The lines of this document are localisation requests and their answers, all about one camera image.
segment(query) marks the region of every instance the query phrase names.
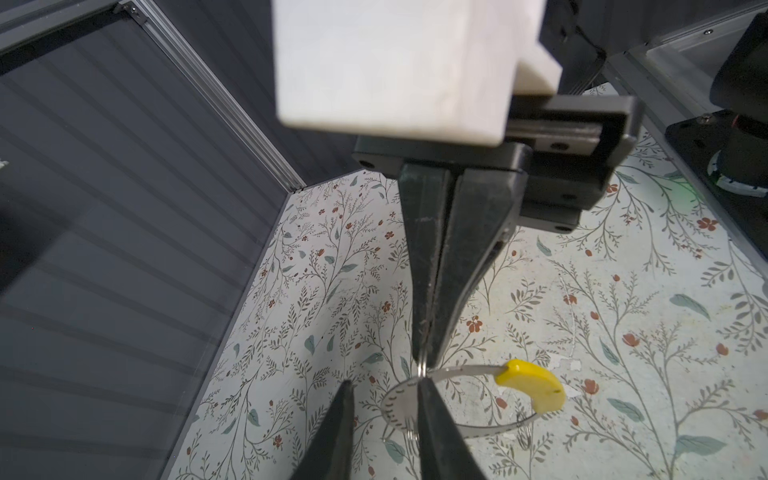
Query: red flower print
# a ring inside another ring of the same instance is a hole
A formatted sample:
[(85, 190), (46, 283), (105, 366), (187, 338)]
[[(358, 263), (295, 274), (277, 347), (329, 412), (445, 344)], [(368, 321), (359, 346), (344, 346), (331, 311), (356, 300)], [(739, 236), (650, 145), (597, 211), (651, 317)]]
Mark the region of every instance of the red flower print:
[(699, 228), (701, 230), (709, 230), (710, 232), (714, 232), (716, 227), (715, 225), (718, 224), (717, 220), (710, 220), (709, 218), (702, 218), (701, 220), (697, 220), (696, 223), (699, 224)]
[(597, 393), (600, 390), (600, 386), (594, 380), (586, 379), (584, 381), (584, 386), (582, 387), (582, 389), (586, 393), (588, 393), (590, 395), (594, 395), (595, 393)]
[(482, 326), (482, 322), (478, 320), (480, 318), (479, 316), (475, 315), (472, 317), (471, 320), (467, 320), (467, 326), (469, 327), (470, 333), (476, 333), (480, 331), (480, 327)]
[(624, 339), (624, 343), (631, 346), (632, 348), (640, 345), (640, 339), (634, 338), (634, 335), (632, 335), (631, 333), (624, 335), (624, 337), (622, 338)]

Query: green leaf print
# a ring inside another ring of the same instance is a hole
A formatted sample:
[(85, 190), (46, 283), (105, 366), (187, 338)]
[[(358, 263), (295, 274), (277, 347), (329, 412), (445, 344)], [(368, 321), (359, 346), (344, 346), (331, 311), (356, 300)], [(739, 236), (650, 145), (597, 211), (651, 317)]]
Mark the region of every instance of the green leaf print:
[(672, 302), (673, 305), (682, 306), (688, 309), (693, 310), (696, 313), (700, 313), (701, 315), (705, 316), (707, 320), (712, 320), (710, 318), (710, 313), (707, 312), (707, 309), (704, 308), (704, 305), (701, 303), (698, 303), (696, 300), (690, 298), (688, 295), (683, 295), (682, 293), (678, 293), (677, 295), (672, 296), (670, 298), (670, 302)]
[(408, 360), (405, 359), (405, 357), (400, 357), (400, 366), (402, 367), (402, 372), (405, 373), (406, 378), (411, 378), (411, 366), (408, 363)]
[(623, 402), (619, 399), (608, 399), (608, 403), (619, 412), (624, 413), (633, 422), (642, 422), (645, 420), (640, 409), (629, 402)]
[(674, 172), (665, 174), (664, 178), (669, 178), (670, 180), (676, 180), (678, 178), (684, 178), (684, 176), (679, 170), (675, 170)]
[(712, 437), (693, 437), (680, 435), (674, 444), (675, 456), (681, 453), (695, 453), (697, 455), (712, 455), (719, 452), (726, 444)]
[(362, 363), (378, 363), (384, 360), (384, 354), (381, 352), (372, 353), (371, 356), (369, 356), (367, 359), (363, 360)]
[(406, 456), (406, 450), (403, 447), (394, 440), (387, 440), (384, 443), (384, 446), (386, 447), (386, 452), (389, 453), (389, 456), (392, 457), (392, 460), (394, 460), (395, 463), (402, 463), (402, 460)]
[(228, 426), (226, 430), (224, 430), (223, 432), (221, 432), (221, 435), (226, 435), (227, 433), (231, 432), (231, 431), (232, 431), (232, 427), (234, 427), (234, 426), (235, 426), (235, 422), (236, 422), (236, 421), (237, 421), (237, 419), (233, 419), (233, 420), (232, 420), (232, 423), (230, 423), (230, 426)]
[(626, 184), (634, 184), (634, 185), (639, 185), (639, 184), (640, 184), (640, 182), (638, 182), (638, 181), (637, 181), (637, 180), (635, 180), (634, 178), (630, 177), (630, 176), (629, 176), (629, 175), (627, 175), (627, 174), (622, 174), (622, 173), (621, 173), (620, 171), (618, 171), (618, 170), (616, 170), (616, 172), (615, 172), (615, 173), (616, 173), (616, 176), (617, 176), (617, 177), (619, 177), (620, 179), (622, 179), (622, 180), (623, 180), (623, 181), (624, 181)]
[(610, 348), (608, 348), (608, 345), (603, 343), (602, 339), (600, 340), (600, 344), (603, 346), (603, 355), (605, 355), (605, 358), (607, 358), (608, 361), (614, 365), (618, 365), (619, 357), (617, 357), (616, 354), (613, 353)]
[(545, 247), (545, 245), (541, 242), (541, 239), (539, 237), (536, 237), (536, 246), (547, 257), (552, 256), (552, 250), (549, 250), (547, 247)]
[(330, 302), (334, 295), (336, 295), (336, 291), (339, 289), (339, 285), (341, 285), (341, 282), (338, 282), (335, 287), (333, 287), (333, 290), (330, 291), (328, 294), (328, 298), (326, 298), (326, 303)]
[(259, 425), (259, 414), (256, 413), (256, 409), (251, 409), (250, 412), (248, 412), (248, 422), (251, 422), (257, 427), (261, 427), (261, 425)]
[(313, 355), (315, 354), (315, 336), (310, 335), (310, 337), (306, 340), (304, 340), (304, 346), (307, 350), (310, 351)]

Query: gray wall panel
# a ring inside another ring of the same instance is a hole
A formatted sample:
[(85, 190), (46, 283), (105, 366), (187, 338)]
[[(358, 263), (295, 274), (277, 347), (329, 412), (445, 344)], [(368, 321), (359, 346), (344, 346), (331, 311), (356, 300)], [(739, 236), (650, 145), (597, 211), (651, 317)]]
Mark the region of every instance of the gray wall panel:
[(156, 480), (154, 472), (164, 463), (164, 460), (70, 452), (47, 452), (45, 461), (41, 462), (37, 450), (0, 447), (0, 468), (14, 472), (17, 478)]
[(24, 370), (120, 396), (146, 399), (147, 409), (158, 412), (176, 412), (172, 407), (180, 400), (190, 400), (192, 392), (185, 392), (189, 375), (70, 336), (36, 329), (2, 311), (0, 337), (0, 369)]
[(0, 476), (158, 478), (286, 193), (125, 14), (0, 69)]
[[(14, 396), (28, 399), (18, 404)], [(155, 412), (113, 402), (52, 392), (35, 386), (0, 381), (0, 408), (13, 409), (5, 420), (6, 432), (57, 439), (145, 445), (162, 448), (183, 415)]]
[[(30, 304), (32, 296), (45, 298), (44, 302)], [(208, 342), (188, 332), (157, 321), (156, 316), (144, 315), (104, 298), (61, 277), (38, 267), (25, 272), (5, 294), (3, 305), (24, 309), (30, 315), (30, 324), (36, 328), (77, 329), (143, 349), (171, 361), (195, 368), (199, 352)], [(50, 327), (42, 325), (35, 316), (52, 319)]]
[(285, 128), (275, 116), (268, 0), (159, 0), (193, 48), (308, 184), (357, 170), (354, 137)]
[(0, 0), (0, 12), (29, 3), (31, 0)]

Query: metal ring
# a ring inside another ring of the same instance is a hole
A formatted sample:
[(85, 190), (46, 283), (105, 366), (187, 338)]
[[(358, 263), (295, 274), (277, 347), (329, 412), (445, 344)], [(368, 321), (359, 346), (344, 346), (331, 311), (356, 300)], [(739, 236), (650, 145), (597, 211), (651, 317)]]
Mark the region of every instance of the metal ring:
[[(424, 364), (419, 362), (417, 370), (423, 365)], [(415, 419), (419, 410), (417, 386), (421, 378), (428, 376), (433, 382), (437, 383), (455, 376), (496, 376), (505, 372), (506, 369), (506, 366), (462, 365), (432, 370), (431, 372), (426, 372), (425, 375), (417, 374), (416, 377), (407, 379), (405, 382), (400, 382), (384, 395), (384, 399), (382, 399), (381, 404), (379, 405), (382, 411), (382, 416), (390, 427), (398, 429), (406, 435), (413, 437), (414, 433), (418, 435), (417, 429), (415, 428)], [(507, 425), (479, 426), (456, 424), (456, 428), (463, 438), (476, 439), (478, 437), (499, 435), (501, 433), (510, 432), (511, 430), (520, 429), (533, 422), (538, 417), (539, 414), (534, 413), (525, 419)]]
[(419, 378), (424, 378), (427, 376), (426, 349), (422, 349), (421, 355), (419, 355), (419, 361), (416, 363), (416, 376)]

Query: floral pattern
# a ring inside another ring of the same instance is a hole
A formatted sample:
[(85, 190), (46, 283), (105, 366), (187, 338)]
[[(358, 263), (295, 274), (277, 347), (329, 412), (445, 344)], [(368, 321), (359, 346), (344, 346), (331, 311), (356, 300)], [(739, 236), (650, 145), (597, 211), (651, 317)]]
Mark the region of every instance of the floral pattern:
[[(258, 271), (170, 478), (289, 478), (344, 379), (353, 478), (419, 478), (378, 408), (414, 368), (396, 182), (362, 171), (294, 194)], [(565, 385), (560, 412), (468, 442), (489, 478), (766, 478), (766, 315), (763, 279), (644, 132), (572, 235), (515, 233), (441, 365), (514, 357)], [(439, 389), (457, 422), (530, 412), (492, 379)]]

